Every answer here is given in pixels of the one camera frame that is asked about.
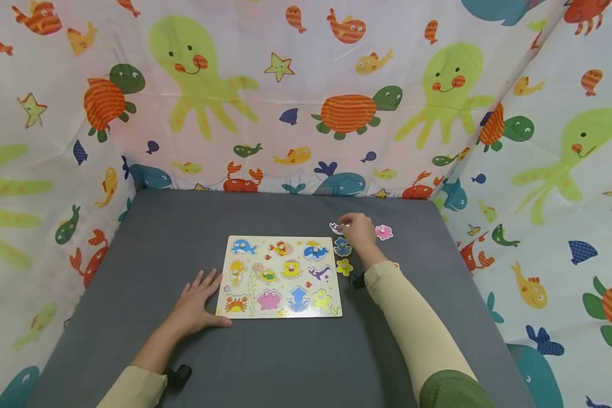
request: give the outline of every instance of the right hand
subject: right hand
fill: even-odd
[[[375,245],[376,231],[372,219],[362,213],[349,213],[338,220],[339,229],[349,244],[356,250],[363,250]]]

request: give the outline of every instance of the wooden puzzle board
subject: wooden puzzle board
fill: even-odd
[[[216,314],[341,317],[331,238],[229,236]]]

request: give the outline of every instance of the hand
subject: hand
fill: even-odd
[[[230,319],[214,316],[204,310],[204,303],[220,287],[223,276],[216,276],[215,269],[202,280],[203,276],[204,271],[199,271],[193,283],[187,283],[183,288],[175,308],[163,323],[165,329],[183,337],[195,334],[204,327],[231,326]]]
[[[375,245],[376,231],[372,219],[362,213],[349,213],[338,221],[340,231],[344,233],[349,244],[356,250],[363,250]]]

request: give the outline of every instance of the pink puzzle piece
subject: pink puzzle piece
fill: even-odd
[[[381,241],[389,240],[389,238],[393,237],[392,228],[387,225],[377,225],[375,228],[376,236],[380,238]]]

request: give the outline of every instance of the forearm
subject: forearm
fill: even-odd
[[[365,283],[397,340],[417,399],[423,384],[438,371],[455,369],[476,379],[447,327],[392,262],[371,266]]]

